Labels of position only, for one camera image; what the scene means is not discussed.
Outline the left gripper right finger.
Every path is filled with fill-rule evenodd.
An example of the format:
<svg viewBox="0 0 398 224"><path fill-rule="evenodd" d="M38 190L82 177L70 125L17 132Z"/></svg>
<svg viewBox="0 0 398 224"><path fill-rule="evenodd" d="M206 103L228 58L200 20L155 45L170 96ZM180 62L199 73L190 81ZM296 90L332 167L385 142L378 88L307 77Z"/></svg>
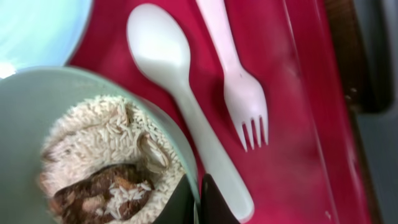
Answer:
<svg viewBox="0 0 398 224"><path fill-rule="evenodd" d="M210 174L202 179L200 206L200 221L204 224L239 224Z"/></svg>

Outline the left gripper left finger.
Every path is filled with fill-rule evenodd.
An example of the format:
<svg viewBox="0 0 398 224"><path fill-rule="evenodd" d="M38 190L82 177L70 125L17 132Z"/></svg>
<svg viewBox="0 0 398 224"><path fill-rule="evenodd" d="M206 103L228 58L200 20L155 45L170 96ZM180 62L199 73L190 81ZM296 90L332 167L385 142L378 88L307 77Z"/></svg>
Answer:
<svg viewBox="0 0 398 224"><path fill-rule="evenodd" d="M194 224L194 198L184 175L153 224Z"/></svg>

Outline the rice and food leftovers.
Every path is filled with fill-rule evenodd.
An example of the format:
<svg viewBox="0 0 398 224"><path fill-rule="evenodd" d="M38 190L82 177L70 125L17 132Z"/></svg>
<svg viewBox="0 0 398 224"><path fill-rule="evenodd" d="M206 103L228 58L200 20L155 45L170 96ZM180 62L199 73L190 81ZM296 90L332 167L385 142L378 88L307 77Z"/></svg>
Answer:
<svg viewBox="0 0 398 224"><path fill-rule="evenodd" d="M123 96L69 108L41 161L40 187L60 223L153 223L185 174L169 138Z"/></svg>

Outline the pink plastic fork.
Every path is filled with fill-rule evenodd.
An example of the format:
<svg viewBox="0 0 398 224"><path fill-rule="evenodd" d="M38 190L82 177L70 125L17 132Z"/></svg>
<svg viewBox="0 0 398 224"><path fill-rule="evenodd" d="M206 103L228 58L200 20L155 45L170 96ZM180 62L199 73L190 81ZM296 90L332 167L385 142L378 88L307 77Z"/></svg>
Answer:
<svg viewBox="0 0 398 224"><path fill-rule="evenodd" d="M223 0L196 0L224 74L224 100L245 151L269 143L266 97L241 65Z"/></svg>

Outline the white plastic spoon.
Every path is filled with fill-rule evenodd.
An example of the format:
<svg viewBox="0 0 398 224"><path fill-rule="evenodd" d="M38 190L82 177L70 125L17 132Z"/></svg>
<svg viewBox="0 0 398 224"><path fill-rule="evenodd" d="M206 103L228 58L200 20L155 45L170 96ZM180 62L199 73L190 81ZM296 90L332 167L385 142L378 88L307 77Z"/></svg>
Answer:
<svg viewBox="0 0 398 224"><path fill-rule="evenodd" d="M129 15L127 39L138 69L173 96L206 172L234 217L246 223L254 215L254 202L190 88L191 53L183 30L167 11L144 3Z"/></svg>

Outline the green bowl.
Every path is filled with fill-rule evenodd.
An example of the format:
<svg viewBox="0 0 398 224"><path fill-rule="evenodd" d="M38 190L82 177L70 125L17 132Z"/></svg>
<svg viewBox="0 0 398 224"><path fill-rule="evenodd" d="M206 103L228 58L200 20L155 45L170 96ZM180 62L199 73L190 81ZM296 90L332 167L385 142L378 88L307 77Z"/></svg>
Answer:
<svg viewBox="0 0 398 224"><path fill-rule="evenodd" d="M100 76L73 67L36 67L1 80L1 222L53 224L39 188L40 150L54 121L77 103L120 95L144 110L173 145L190 184L194 223L200 208L191 146L174 120L150 101Z"/></svg>

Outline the light blue plate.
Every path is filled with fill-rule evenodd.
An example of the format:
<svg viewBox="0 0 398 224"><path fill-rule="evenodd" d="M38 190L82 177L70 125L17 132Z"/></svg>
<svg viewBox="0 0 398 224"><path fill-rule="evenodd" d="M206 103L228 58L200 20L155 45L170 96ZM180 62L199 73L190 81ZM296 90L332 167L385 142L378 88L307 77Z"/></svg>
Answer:
<svg viewBox="0 0 398 224"><path fill-rule="evenodd" d="M93 0L1 0L1 78L64 66L90 21Z"/></svg>

